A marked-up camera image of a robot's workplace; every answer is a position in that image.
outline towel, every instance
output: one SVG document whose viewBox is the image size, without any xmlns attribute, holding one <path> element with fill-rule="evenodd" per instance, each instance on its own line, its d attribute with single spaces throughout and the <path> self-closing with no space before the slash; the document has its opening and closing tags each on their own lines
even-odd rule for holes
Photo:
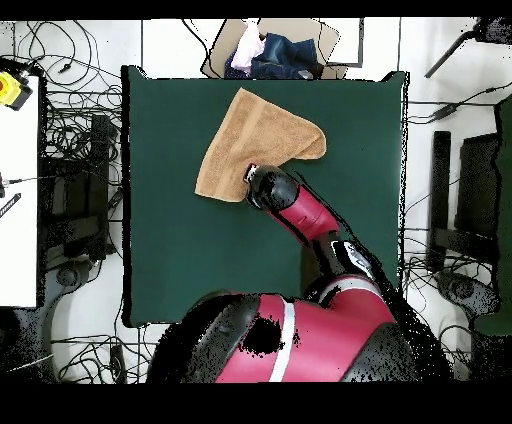
<svg viewBox="0 0 512 424">
<path fill-rule="evenodd" d="M 246 22 L 247 29 L 242 38 L 238 42 L 231 67 L 239 71 L 245 72 L 246 75 L 251 74 L 251 60 L 253 57 L 259 56 L 265 49 L 265 40 L 260 40 L 260 31 L 255 20 L 248 19 Z"/>
<path fill-rule="evenodd" d="M 195 193 L 241 202 L 251 163 L 279 166 L 290 159 L 318 159 L 326 151 L 315 124 L 240 88 L 201 163 Z"/>
</svg>

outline white desk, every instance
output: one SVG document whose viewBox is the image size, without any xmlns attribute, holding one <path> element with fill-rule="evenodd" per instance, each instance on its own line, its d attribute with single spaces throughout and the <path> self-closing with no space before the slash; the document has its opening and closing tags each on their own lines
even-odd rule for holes
<svg viewBox="0 0 512 424">
<path fill-rule="evenodd" d="M 38 78 L 30 77 L 34 91 L 14 111 L 0 106 L 0 172 L 2 178 L 37 177 Z M 0 306 L 36 306 L 37 180 L 5 189 L 3 207 L 16 193 L 21 199 L 0 218 Z"/>
</svg>

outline yellow device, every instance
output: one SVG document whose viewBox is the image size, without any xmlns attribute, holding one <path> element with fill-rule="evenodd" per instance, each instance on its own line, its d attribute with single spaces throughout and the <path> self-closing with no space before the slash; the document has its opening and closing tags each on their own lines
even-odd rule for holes
<svg viewBox="0 0 512 424">
<path fill-rule="evenodd" d="M 0 104 L 19 110 L 31 94 L 26 78 L 16 79 L 8 72 L 0 72 Z"/>
</svg>

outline white stripe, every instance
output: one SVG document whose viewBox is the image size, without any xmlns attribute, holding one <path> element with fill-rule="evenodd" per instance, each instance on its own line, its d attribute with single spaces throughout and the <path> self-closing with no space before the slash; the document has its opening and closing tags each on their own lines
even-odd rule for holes
<svg viewBox="0 0 512 424">
<path fill-rule="evenodd" d="M 370 291 L 373 294 L 376 294 L 377 296 L 381 297 L 377 287 L 375 287 L 375 285 L 370 281 L 363 279 L 361 277 L 348 277 L 329 284 L 323 291 L 322 295 L 320 296 L 320 300 L 318 301 L 318 303 L 322 303 L 322 301 L 329 294 L 329 292 L 335 288 L 338 289 L 338 293 L 341 293 L 345 290 L 359 289 Z"/>
<path fill-rule="evenodd" d="M 290 361 L 290 354 L 293 346 L 293 333 L 295 332 L 295 307 L 293 303 L 286 302 L 282 297 L 284 303 L 284 322 L 281 331 L 281 343 L 283 348 L 277 351 L 276 362 L 274 369 L 270 376 L 270 382 L 279 383 L 282 381 L 288 362 Z"/>
</svg>

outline brown towel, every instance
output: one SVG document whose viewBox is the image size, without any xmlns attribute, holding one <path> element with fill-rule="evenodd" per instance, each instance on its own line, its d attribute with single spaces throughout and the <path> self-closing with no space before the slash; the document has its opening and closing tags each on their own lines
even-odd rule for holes
<svg viewBox="0 0 512 424">
<path fill-rule="evenodd" d="M 325 135 L 315 124 L 240 88 L 203 158 L 195 193 L 240 202 L 247 167 L 279 166 L 325 154 Z"/>
</svg>

